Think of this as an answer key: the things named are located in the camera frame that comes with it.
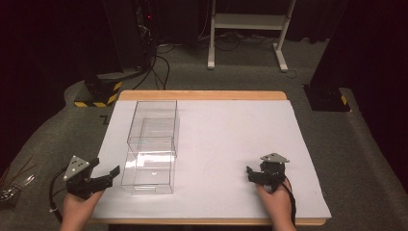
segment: metal rack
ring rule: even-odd
[[[273,44],[273,51],[276,54],[282,72],[288,71],[285,59],[282,54],[282,45],[291,22],[292,12],[296,0],[291,0],[288,11],[283,15],[266,14],[237,14],[237,13],[216,13],[216,0],[213,0],[211,37],[208,54],[208,68],[216,67],[215,32],[216,28],[225,29],[252,29],[252,30],[273,30],[281,31],[278,42]]]

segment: stacked clear box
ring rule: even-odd
[[[131,194],[171,194],[180,118],[177,101],[138,101],[122,186]]]

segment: cable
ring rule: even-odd
[[[289,181],[289,178],[288,178],[286,175],[285,175],[285,178],[288,180],[289,187],[292,188],[292,184],[291,184],[291,181]],[[283,188],[285,188],[285,190],[288,192],[289,199],[291,200],[291,206],[292,206],[292,210],[291,210],[291,220],[292,220],[293,226],[296,226],[296,224],[295,224],[296,201],[294,200],[293,193],[292,193],[291,190],[288,189],[288,187],[287,187],[283,182],[281,182],[280,184],[281,184],[281,185],[283,186]]]
[[[9,171],[9,168],[10,168],[10,166],[8,166],[8,168],[6,169],[5,175],[2,176],[2,179],[1,179],[1,182],[0,182],[0,183],[1,183],[1,184],[0,184],[0,188],[3,188],[3,187],[4,187],[4,188],[8,188],[16,178],[18,178],[19,176],[21,176],[23,173],[27,172],[27,171],[30,170],[31,168],[35,167],[37,164],[33,164],[32,166],[26,168],[26,166],[31,162],[31,160],[33,159],[33,157],[34,157],[34,156],[31,156],[31,157],[28,159],[28,161],[24,164],[24,166],[21,167],[21,169],[18,171],[18,173],[17,173],[15,176],[13,176],[12,178],[10,178],[9,180],[6,179],[7,174],[8,174],[8,171]]]
[[[200,37],[202,37],[202,35],[204,34],[204,31],[205,31],[205,28],[207,27],[209,9],[210,9],[210,0],[207,0],[207,11],[206,11],[206,15],[205,15],[204,27],[203,27],[203,30],[201,31],[201,33],[200,33],[200,35],[198,36],[197,39],[200,39]]]
[[[139,28],[142,28],[142,29],[143,29],[143,38],[144,38],[144,37],[147,37],[147,35],[146,35],[147,33],[148,33],[148,37],[149,37],[149,38],[152,37],[152,35],[150,34],[150,30],[147,29],[147,27],[142,26],[142,25],[139,25]]]
[[[240,45],[264,45],[268,43],[273,43],[274,41],[277,40],[277,38],[272,38],[271,40],[267,41],[268,37],[263,37],[260,41],[243,41],[240,37],[237,36],[235,32],[232,33],[232,37],[231,36],[219,36],[217,37],[217,39],[221,39],[223,42],[236,42],[237,43],[234,47],[230,49],[221,48],[220,46],[215,45],[215,48],[222,50],[222,51],[232,51],[232,50],[237,49]]]
[[[165,84],[163,83],[162,79],[159,77],[159,75],[156,73],[156,71],[154,69],[153,69],[153,73],[154,73],[154,81],[156,83],[156,88],[157,88],[157,90],[159,90],[160,87],[159,87],[159,85],[157,83],[157,80],[159,80],[159,82],[162,84],[163,87],[165,86]]]
[[[57,172],[57,174],[54,175],[54,177],[53,177],[52,180],[51,180],[50,188],[49,188],[49,191],[48,191],[48,199],[49,199],[50,208],[51,208],[49,212],[50,212],[50,213],[53,213],[59,222],[63,222],[63,216],[61,215],[60,211],[58,210],[57,204],[54,202],[54,196],[55,196],[57,193],[59,193],[60,191],[54,193],[54,184],[55,184],[55,181],[57,180],[57,178],[58,178],[63,172],[65,172],[67,168],[68,168],[68,166],[63,167],[61,170],[59,170],[59,171]]]
[[[158,47],[165,47],[165,46],[170,46],[171,48],[167,51],[162,51],[162,52],[157,52],[158,54],[165,54],[165,53],[169,53],[170,51],[174,50],[174,48],[176,47],[176,44],[174,43],[169,43],[169,44],[160,44]]]
[[[199,38],[199,39],[197,40],[197,42],[198,42],[198,43],[202,43],[203,40],[209,40],[209,39],[210,39],[210,35],[205,36],[205,37],[202,37],[202,38]]]
[[[6,171],[3,173],[3,175],[0,178],[0,190],[3,189],[3,185],[6,185],[6,178],[7,175],[9,174],[10,166],[7,166]]]
[[[147,76],[153,70],[153,66],[155,65],[155,63],[156,63],[156,56],[154,56],[153,64],[150,66],[149,71],[147,71],[147,73],[144,75],[143,79],[136,86],[133,87],[133,90],[135,90],[138,86],[140,86],[144,82],[144,80],[146,80]]]
[[[54,192],[54,193],[52,194],[52,197],[56,196],[57,194],[59,194],[60,192],[63,192],[63,191],[66,191],[66,188],[63,188],[63,189],[60,189],[60,190]]]
[[[159,59],[164,60],[164,61],[166,62],[166,64],[167,64],[167,75],[166,75],[166,78],[165,78],[165,83],[163,84],[163,90],[165,90],[165,89],[166,89],[166,85],[167,85],[167,80],[168,80],[168,74],[169,74],[169,72],[170,72],[170,64],[169,64],[168,61],[167,61],[165,58],[163,58],[162,56],[156,56],[156,57],[159,58]]]

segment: black curtain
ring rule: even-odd
[[[404,0],[349,1],[310,86],[353,91],[372,136],[408,192],[407,12]]]
[[[330,39],[348,0],[297,0],[286,39],[310,42]]]

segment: hand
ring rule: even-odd
[[[82,230],[104,191],[94,193],[88,200],[67,193],[64,201],[62,231]]]
[[[291,189],[288,179],[284,182]],[[264,202],[264,206],[276,231],[295,230],[291,220],[292,204],[286,189],[279,185],[274,193],[268,193],[264,186],[256,184],[258,195]]]

